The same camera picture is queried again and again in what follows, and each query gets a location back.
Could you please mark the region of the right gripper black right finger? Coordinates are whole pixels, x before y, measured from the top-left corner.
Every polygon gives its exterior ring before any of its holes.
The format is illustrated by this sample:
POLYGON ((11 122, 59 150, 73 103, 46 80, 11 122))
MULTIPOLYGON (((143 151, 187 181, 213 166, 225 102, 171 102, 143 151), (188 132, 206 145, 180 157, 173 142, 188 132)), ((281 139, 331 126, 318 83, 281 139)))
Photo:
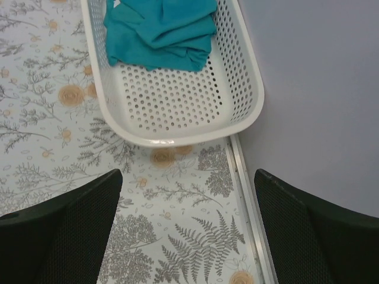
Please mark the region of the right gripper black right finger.
POLYGON ((378 283, 378 218, 297 189, 258 169, 254 177, 278 283, 378 283))

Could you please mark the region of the teal t-shirt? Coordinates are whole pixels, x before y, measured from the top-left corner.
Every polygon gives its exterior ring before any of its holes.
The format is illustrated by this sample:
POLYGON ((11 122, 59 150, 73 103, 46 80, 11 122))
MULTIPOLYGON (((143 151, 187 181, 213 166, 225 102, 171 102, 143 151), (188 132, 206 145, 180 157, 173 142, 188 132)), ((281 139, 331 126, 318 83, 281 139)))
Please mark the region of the teal t-shirt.
POLYGON ((211 53, 216 11, 216 1, 107 1, 108 63, 199 72, 211 53))

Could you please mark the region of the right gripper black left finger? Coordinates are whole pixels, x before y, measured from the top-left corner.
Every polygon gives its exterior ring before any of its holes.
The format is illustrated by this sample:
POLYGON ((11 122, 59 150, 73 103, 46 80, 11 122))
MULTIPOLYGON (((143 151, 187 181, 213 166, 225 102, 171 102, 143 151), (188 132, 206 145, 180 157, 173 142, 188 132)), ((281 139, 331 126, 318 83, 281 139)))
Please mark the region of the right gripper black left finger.
POLYGON ((96 283, 123 176, 91 182, 1 217, 1 283, 96 283))

